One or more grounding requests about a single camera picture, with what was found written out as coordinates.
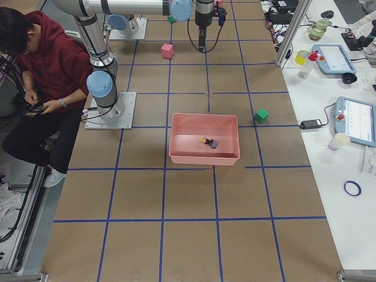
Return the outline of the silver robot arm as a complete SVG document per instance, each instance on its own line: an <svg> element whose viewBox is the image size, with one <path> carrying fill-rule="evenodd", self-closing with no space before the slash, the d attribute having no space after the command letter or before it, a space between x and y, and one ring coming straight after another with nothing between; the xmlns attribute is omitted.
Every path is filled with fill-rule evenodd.
<svg viewBox="0 0 376 282"><path fill-rule="evenodd" d="M92 129L130 129L136 101L136 93L117 90L118 62L100 29L98 14L170 15L177 21L194 16L199 27L199 49L204 48L206 29L214 15L213 1L55 1L54 4L74 17L94 68L86 80L96 103L96 110L85 120L86 127Z"/></svg>
<svg viewBox="0 0 376 282"><path fill-rule="evenodd" d="M114 30L119 31L120 33L130 36L139 31L139 24L134 16L131 16L130 19L124 15L112 14L108 17L108 24Z"/></svg>

